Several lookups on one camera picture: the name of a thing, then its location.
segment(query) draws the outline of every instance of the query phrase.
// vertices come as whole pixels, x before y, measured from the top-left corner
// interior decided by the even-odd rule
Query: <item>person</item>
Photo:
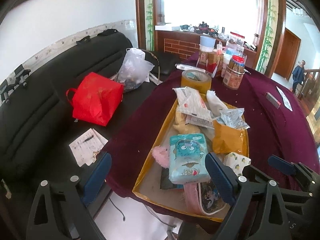
[[[302,85],[302,82],[304,80],[304,65],[306,62],[302,60],[301,64],[296,66],[294,71],[292,72],[292,78],[293,78],[293,85],[292,85],[292,92],[295,94],[297,85]]]

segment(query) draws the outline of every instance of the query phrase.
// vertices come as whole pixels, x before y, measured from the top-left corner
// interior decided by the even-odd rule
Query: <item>doorway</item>
[[[275,73],[289,80],[300,49],[301,39],[289,31],[284,31],[284,41]]]

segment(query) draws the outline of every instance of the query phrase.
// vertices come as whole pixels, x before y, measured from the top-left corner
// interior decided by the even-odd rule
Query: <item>window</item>
[[[210,27],[219,25],[220,32],[237,32],[252,43],[258,24],[258,0],[164,0],[166,23]]]

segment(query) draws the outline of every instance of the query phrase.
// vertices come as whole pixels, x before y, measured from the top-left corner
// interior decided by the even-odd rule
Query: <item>sofa cushion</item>
[[[78,44],[59,54],[44,66],[49,80],[60,99],[66,101],[66,91],[77,88],[90,72],[104,77],[115,75],[120,69],[126,49],[132,44],[123,33],[99,35],[89,42]]]
[[[175,69],[175,65],[180,63],[180,59],[177,54],[158,51],[151,51],[151,53],[155,55],[159,60],[160,75],[169,76],[170,73]],[[159,73],[158,61],[148,52],[146,52],[145,60],[155,65],[151,72],[157,77]]]
[[[25,239],[28,218],[36,192],[25,182],[10,182],[7,185],[11,192],[11,198],[3,197],[1,200],[8,210],[19,236]]]
[[[32,187],[37,189],[39,183],[45,179],[51,182],[63,182],[73,175],[79,176],[94,170],[96,162],[90,166],[84,164],[79,167],[77,165],[69,144],[90,128],[97,130],[106,139],[111,139],[155,87],[154,83],[145,82],[136,90],[125,93],[122,102],[106,127],[81,120],[73,122],[59,137],[55,138],[54,146],[46,152],[45,157],[42,158],[41,165],[35,167],[32,175]]]
[[[71,107],[59,100],[40,68],[0,106],[0,175],[6,181],[25,179]]]

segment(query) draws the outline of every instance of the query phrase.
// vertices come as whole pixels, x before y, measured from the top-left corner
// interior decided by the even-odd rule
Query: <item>dark red tablecloth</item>
[[[255,70],[249,71],[252,74],[244,75],[238,90],[225,87],[221,78],[212,79],[212,90],[215,90],[224,102],[244,107],[245,120],[251,126],[248,134],[252,165],[278,181],[281,187],[298,189],[291,178],[268,166],[267,159],[274,154],[289,162],[302,162],[319,173],[316,144],[309,125],[292,92]],[[121,197],[132,197],[158,213],[197,222],[203,227],[215,230],[218,223],[172,212],[147,203],[132,193],[143,163],[176,99],[172,88],[180,87],[181,73],[182,71],[176,70],[159,85],[120,132],[106,144],[104,150],[112,155],[112,167],[107,183]],[[285,108],[276,86],[286,94],[293,112]],[[265,98],[266,92],[270,92],[282,102],[279,109]]]

